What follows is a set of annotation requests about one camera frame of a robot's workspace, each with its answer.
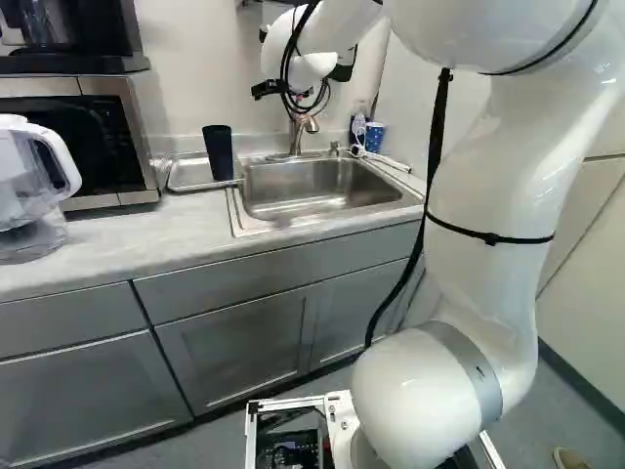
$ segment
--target black cup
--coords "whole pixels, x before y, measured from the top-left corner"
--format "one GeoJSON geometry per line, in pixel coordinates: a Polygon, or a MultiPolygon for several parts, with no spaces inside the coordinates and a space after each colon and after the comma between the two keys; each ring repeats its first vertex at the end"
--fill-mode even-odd
{"type": "Polygon", "coordinates": [[[202,128],[202,134],[213,178],[215,181],[231,181],[234,179],[232,129],[228,125],[207,125],[202,128]]]}

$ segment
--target blue cup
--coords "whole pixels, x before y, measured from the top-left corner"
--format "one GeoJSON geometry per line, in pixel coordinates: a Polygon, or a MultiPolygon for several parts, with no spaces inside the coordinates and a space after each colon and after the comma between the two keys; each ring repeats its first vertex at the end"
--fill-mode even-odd
{"type": "Polygon", "coordinates": [[[372,153],[379,153],[382,149],[386,125],[381,122],[367,122],[364,136],[364,149],[372,153]]]}

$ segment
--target sink rim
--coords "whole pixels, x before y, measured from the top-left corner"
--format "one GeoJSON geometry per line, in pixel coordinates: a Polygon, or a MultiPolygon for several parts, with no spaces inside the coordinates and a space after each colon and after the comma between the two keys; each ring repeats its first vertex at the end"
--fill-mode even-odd
{"type": "Polygon", "coordinates": [[[328,160],[328,159],[344,159],[350,160],[355,164],[363,166],[366,170],[380,177],[387,184],[399,191],[400,198],[389,202],[382,202],[373,205],[364,205],[360,207],[346,208],[334,212],[324,212],[309,216],[295,217],[289,220],[288,224],[280,225],[276,221],[264,221],[251,217],[245,210],[241,195],[242,187],[227,188],[227,200],[230,217],[230,227],[234,237],[243,237],[249,235],[259,235],[266,233],[284,233],[291,229],[316,228],[318,226],[327,225],[332,221],[350,220],[360,216],[391,213],[401,209],[407,209],[415,206],[422,206],[424,196],[418,191],[410,188],[398,178],[384,171],[382,168],[371,164],[369,161],[360,158],[354,158],[350,153],[348,155],[340,154],[339,156],[330,156],[324,153],[314,152],[290,158],[284,161],[265,160],[264,157],[252,156],[248,158],[240,158],[239,163],[242,166],[241,173],[244,173],[246,166],[251,165],[282,165],[289,163],[298,163],[304,161],[328,160]]]}

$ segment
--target faucet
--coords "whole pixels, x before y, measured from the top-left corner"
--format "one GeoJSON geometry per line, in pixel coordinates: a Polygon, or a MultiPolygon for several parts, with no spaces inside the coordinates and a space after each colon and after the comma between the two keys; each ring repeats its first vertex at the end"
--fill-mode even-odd
{"type": "Polygon", "coordinates": [[[307,134],[316,134],[319,131],[319,125],[311,115],[303,117],[295,117],[291,120],[291,148],[289,156],[302,155],[302,135],[306,130],[307,134]]]}

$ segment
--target bottle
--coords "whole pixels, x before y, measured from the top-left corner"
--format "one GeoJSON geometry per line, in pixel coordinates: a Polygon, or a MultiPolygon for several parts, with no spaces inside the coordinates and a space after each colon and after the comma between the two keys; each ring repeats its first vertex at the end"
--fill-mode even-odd
{"type": "Polygon", "coordinates": [[[354,112],[350,117],[350,149],[352,154],[358,154],[358,147],[364,147],[364,135],[369,117],[369,103],[366,100],[358,100],[354,107],[354,112]]]}

